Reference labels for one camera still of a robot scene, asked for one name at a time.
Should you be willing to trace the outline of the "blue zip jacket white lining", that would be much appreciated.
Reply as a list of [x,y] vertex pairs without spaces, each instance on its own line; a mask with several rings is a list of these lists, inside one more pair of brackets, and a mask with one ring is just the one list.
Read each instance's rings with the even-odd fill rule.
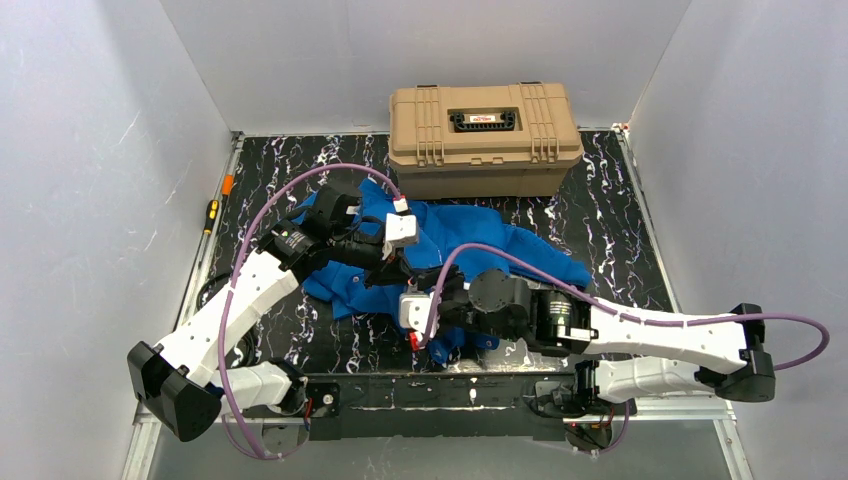
[[[365,216],[384,220],[393,205],[380,185],[366,178],[359,186]],[[501,214],[493,209],[474,205],[433,204],[410,201],[409,207],[421,228],[417,245],[405,249],[414,268],[441,267],[448,255],[466,243],[480,243],[497,248],[558,280],[584,289],[591,283],[591,272],[583,263],[572,260],[546,240],[530,230],[505,224]],[[497,268],[504,272],[543,277],[510,264],[497,255],[480,250],[467,250],[454,262],[466,279],[471,280],[486,270]],[[312,275],[303,283],[305,293],[332,305],[333,318],[344,319],[354,314],[390,314],[398,325],[399,296],[404,288],[397,285],[365,288],[362,268],[335,261]],[[430,359],[437,364],[447,363],[448,355],[466,344],[482,349],[494,349],[499,340],[492,336],[473,334],[451,328],[427,345]]]

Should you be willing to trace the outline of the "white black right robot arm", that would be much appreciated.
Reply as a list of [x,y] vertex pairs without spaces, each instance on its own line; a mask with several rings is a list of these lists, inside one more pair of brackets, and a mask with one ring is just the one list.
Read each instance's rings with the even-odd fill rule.
[[716,318],[627,307],[489,269],[469,284],[452,278],[434,323],[523,340],[544,356],[585,356],[571,393],[582,405],[698,391],[760,403],[776,391],[761,312],[750,303]]

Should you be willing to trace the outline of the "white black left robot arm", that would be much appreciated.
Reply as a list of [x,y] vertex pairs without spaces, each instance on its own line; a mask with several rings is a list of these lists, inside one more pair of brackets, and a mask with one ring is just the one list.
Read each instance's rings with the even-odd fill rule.
[[134,394],[178,440],[192,441],[221,416],[266,406],[307,420],[313,411],[307,376],[283,359],[230,369],[226,357],[261,317],[331,262],[365,271],[365,285],[404,284],[413,269],[402,250],[418,240],[404,197],[383,217],[362,214],[354,188],[322,187],[250,251],[230,285],[154,345],[127,355]]

